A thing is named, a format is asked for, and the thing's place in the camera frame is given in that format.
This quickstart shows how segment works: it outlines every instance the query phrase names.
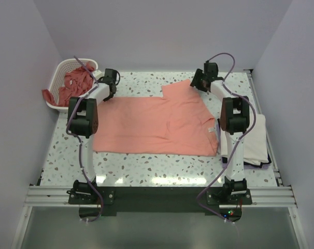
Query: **cable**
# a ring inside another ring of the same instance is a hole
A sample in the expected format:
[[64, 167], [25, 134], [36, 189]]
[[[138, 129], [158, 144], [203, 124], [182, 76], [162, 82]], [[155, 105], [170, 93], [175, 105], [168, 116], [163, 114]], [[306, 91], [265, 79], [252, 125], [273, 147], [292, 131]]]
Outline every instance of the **cable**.
[[230, 223], [232, 223], [231, 220], [226, 219], [226, 218], [223, 217], [221, 214], [219, 214], [219, 213], [217, 213], [216, 211], [210, 209], [209, 207], [203, 205], [203, 204], [200, 203], [200, 201], [199, 201], [200, 198], [203, 196], [203, 194], [204, 194], [207, 190], [209, 190], [209, 188], [210, 188], [210, 187], [217, 181], [217, 179], [225, 172], [225, 170], [227, 169], [227, 167], [228, 167], [229, 164], [230, 164], [230, 161], [231, 161], [231, 159], [232, 159], [232, 157], [233, 157], [233, 154], [234, 154], [236, 148], [238, 147], [238, 144], [240, 143], [240, 140], [243, 139], [243, 138], [254, 128], [254, 126], [255, 126], [255, 124], [256, 124], [256, 113], [255, 113], [255, 109], [254, 109], [253, 105], [252, 105], [252, 104], [249, 102], [249, 100], [247, 100], [245, 97], [243, 97], [243, 96], [241, 96], [241, 95], [239, 95], [239, 94], [233, 93], [233, 92], [232, 92], [229, 88], [227, 88], [227, 86], [225, 85], [225, 80], [227, 79], [227, 77], [228, 77], [229, 74], [232, 72], [232, 70], [233, 70], [233, 68], [234, 68], [234, 66], [235, 66], [235, 58], [234, 58], [234, 56], [231, 55], [230, 53], [225, 53], [225, 52], [223, 52], [223, 53], [219, 53], [219, 54], [217, 54], [217, 55], [211, 57], [211, 58], [210, 58], [209, 60], [207, 60], [206, 62], [209, 62], [209, 61], [212, 60], [213, 58], [215, 58], [215, 57], [217, 57], [217, 56], [220, 56], [220, 55], [223, 55], [223, 54], [224, 54], [224, 55], [227, 55], [227, 56], [230, 56], [230, 57], [233, 59], [233, 65], [232, 65], [231, 69], [228, 71], [228, 73], [226, 74], [226, 76], [225, 76], [225, 78], [224, 78], [224, 80], [223, 80], [223, 87], [224, 87], [224, 89], [225, 89], [229, 94], [231, 94], [231, 95], [233, 95], [233, 96], [237, 96], [237, 97], [239, 97], [239, 98], [245, 100], [245, 101], [249, 104], [250, 108], [251, 108], [252, 111], [253, 111], [254, 121], [253, 121], [252, 126], [251, 126], [251, 127], [238, 139], [238, 141], [235, 143], [235, 146], [234, 146], [234, 148], [233, 148], [233, 150], [232, 150], [232, 152], [231, 152], [231, 154], [230, 154], [230, 157], [229, 157], [229, 159], [227, 160], [226, 167], [217, 175], [217, 177], [216, 177], [206, 188], [204, 188], [204, 189], [198, 194], [198, 196], [196, 197], [196, 200], [197, 200], [198, 204], [199, 204], [201, 207], [203, 207], [204, 209], [206, 209], [206, 210], [208, 210], [208, 211], [214, 213], [214, 214], [217, 215], [218, 217], [224, 219], [225, 222], [230, 222]]
[[240, 206], [240, 210], [242, 211], [242, 199], [237, 202], [235, 209], [237, 209], [238, 206]]
[[[92, 78], [95, 80], [95, 82], [97, 82], [96, 78], [93, 76], [93, 74], [87, 69], [87, 67], [76, 57], [74, 56], [74, 58], [81, 64], [81, 66], [83, 66], [83, 68], [90, 73], [90, 76], [92, 76]], [[96, 89], [98, 88], [98, 86], [95, 86], [93, 88], [91, 88], [87, 93], [86, 95], [84, 95], [83, 97], [80, 97], [78, 102], [76, 103], [74, 109], [73, 109], [73, 112], [68, 120], [68, 123], [67, 123], [67, 127], [66, 127], [66, 133], [70, 136], [73, 136], [73, 137], [76, 137], [80, 143], [79, 145], [79, 164], [80, 164], [80, 168], [81, 168], [81, 171], [82, 171], [82, 174], [85, 178], [85, 180], [87, 181], [88, 185], [92, 188], [92, 190], [97, 194], [98, 198], [100, 199], [101, 201], [101, 209], [98, 213], [98, 215], [92, 219], [88, 219], [87, 218], [87, 222], [94, 222], [95, 220], [97, 220], [101, 215], [102, 215], [102, 212], [103, 212], [103, 206], [104, 206], [104, 202], [103, 202], [103, 197], [102, 195], [98, 192], [98, 190], [92, 185], [92, 183], [90, 182], [89, 178], [87, 177], [85, 171], [84, 171], [84, 166], [82, 164], [82, 140], [81, 138], [77, 135], [77, 134], [73, 134], [73, 133], [70, 133], [69, 132], [69, 127], [70, 127], [70, 124], [72, 123], [73, 119], [74, 119], [74, 116], [79, 108], [79, 105], [81, 103], [81, 101], [83, 99], [85, 99], [86, 97], [89, 96], [89, 94], [91, 94], [93, 91], [95, 91]]]
[[97, 82], [97, 79], [95, 78], [93, 73], [88, 70], [88, 68], [83, 64], [83, 62], [80, 61], [76, 56], [74, 56], [74, 59], [76, 59], [76, 61], [79, 62], [79, 64], [89, 73], [89, 75], [94, 79], [94, 81]]
[[217, 53], [215, 56], [212, 56], [209, 60], [207, 60], [206, 62], [210, 62], [213, 58], [217, 57], [217, 56], [221, 56], [221, 55], [227, 55], [227, 56], [230, 56], [232, 59], [233, 59], [233, 65], [231, 67], [231, 69], [228, 71], [228, 73], [226, 74], [226, 76], [224, 77], [224, 82], [225, 80], [227, 79], [227, 77], [229, 76], [229, 74], [233, 71], [234, 67], [235, 67], [235, 58], [233, 55], [231, 55], [230, 53], [226, 53], [226, 52], [223, 52], [223, 53]]

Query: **white cloth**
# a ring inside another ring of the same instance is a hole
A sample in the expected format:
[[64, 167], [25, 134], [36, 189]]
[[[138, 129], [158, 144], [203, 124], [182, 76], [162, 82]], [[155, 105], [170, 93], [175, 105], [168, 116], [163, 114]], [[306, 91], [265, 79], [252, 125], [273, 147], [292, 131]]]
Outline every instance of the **white cloth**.
[[[253, 114], [250, 114], [250, 125], [254, 121]], [[244, 142], [244, 162], [254, 165], [260, 165], [261, 162], [268, 162], [266, 147], [266, 128], [265, 116], [256, 115], [256, 124], [254, 128], [245, 136]], [[227, 141], [225, 132], [220, 129], [220, 151], [222, 157], [227, 157]]]

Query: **glass panel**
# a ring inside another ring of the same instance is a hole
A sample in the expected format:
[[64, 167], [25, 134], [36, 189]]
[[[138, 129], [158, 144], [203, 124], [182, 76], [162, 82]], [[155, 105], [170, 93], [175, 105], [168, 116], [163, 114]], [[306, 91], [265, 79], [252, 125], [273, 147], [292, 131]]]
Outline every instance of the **glass panel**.
[[22, 248], [299, 248], [288, 209], [244, 209], [239, 231], [215, 216], [118, 213], [81, 222], [76, 207], [36, 207]]

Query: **pink cloth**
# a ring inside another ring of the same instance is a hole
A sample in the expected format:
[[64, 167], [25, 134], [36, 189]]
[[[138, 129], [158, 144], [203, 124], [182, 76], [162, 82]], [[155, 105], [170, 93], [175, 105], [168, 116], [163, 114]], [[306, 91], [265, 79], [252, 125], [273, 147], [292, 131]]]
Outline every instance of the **pink cloth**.
[[[89, 62], [87, 63], [86, 67], [90, 72], [95, 70], [95, 68], [91, 66]], [[78, 97], [88, 92], [93, 85], [92, 77], [82, 66], [74, 69], [70, 73], [66, 73], [64, 80], [65, 86], [59, 87], [58, 104], [56, 104], [54, 97], [49, 90], [42, 90], [43, 98], [51, 105], [68, 107], [70, 97]]]
[[215, 156], [215, 118], [185, 80], [163, 97], [118, 97], [101, 103], [94, 151]]

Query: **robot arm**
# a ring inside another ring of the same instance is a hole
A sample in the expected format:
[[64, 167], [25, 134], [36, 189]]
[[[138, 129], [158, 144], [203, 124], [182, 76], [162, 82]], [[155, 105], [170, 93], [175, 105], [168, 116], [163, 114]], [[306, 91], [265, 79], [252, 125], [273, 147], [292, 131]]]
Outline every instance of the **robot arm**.
[[249, 126], [249, 104], [240, 97], [232, 96], [226, 90], [223, 78], [218, 77], [216, 63], [206, 62], [204, 72], [197, 69], [191, 86], [201, 91], [210, 91], [222, 102], [220, 127], [225, 131], [230, 161], [227, 165], [225, 182], [219, 198], [227, 199], [231, 195], [245, 194], [247, 182], [244, 173], [243, 134]]
[[[225, 107], [225, 103], [233, 104], [233, 96], [230, 95], [223, 87], [223, 81], [222, 80], [216, 80], [211, 83], [210, 92], [217, 96], [217, 98], [223, 103], [223, 107]], [[227, 127], [225, 127], [224, 123], [226, 122], [227, 114], [223, 110], [221, 112], [221, 128], [225, 131], [226, 135], [226, 141], [227, 141], [227, 157], [231, 157], [231, 153], [234, 150], [235, 144], [238, 140], [240, 140], [236, 150], [234, 151], [234, 154], [231, 158], [231, 161], [229, 162], [229, 166], [226, 169], [226, 178], [229, 181], [235, 181], [235, 182], [241, 182], [244, 180], [245, 173], [244, 173], [244, 137], [240, 138], [242, 135], [242, 132], [234, 132], [233, 134], [230, 134], [229, 131], [227, 131]], [[232, 191], [232, 194], [238, 194], [238, 193], [245, 193], [245, 190], [241, 191]]]
[[[70, 122], [69, 131], [71, 131], [72, 134], [81, 138], [82, 136], [87, 138], [87, 140], [85, 140], [82, 144], [81, 158], [79, 160], [82, 160], [84, 172], [90, 181], [93, 181], [96, 178], [93, 165], [92, 144], [94, 134], [98, 129], [97, 105], [103, 101], [111, 99], [114, 96], [117, 90], [117, 74], [119, 73], [113, 69], [105, 69], [104, 75], [100, 70], [96, 70], [92, 73], [92, 77], [99, 78], [99, 80], [94, 83], [92, 89], [88, 92], [88, 96], [80, 102], [77, 110], [75, 111], [76, 113]], [[79, 97], [70, 98], [67, 122], [70, 121], [70, 117], [75, 110], [79, 99]], [[77, 180], [80, 182], [85, 181], [82, 173], [78, 175]]]

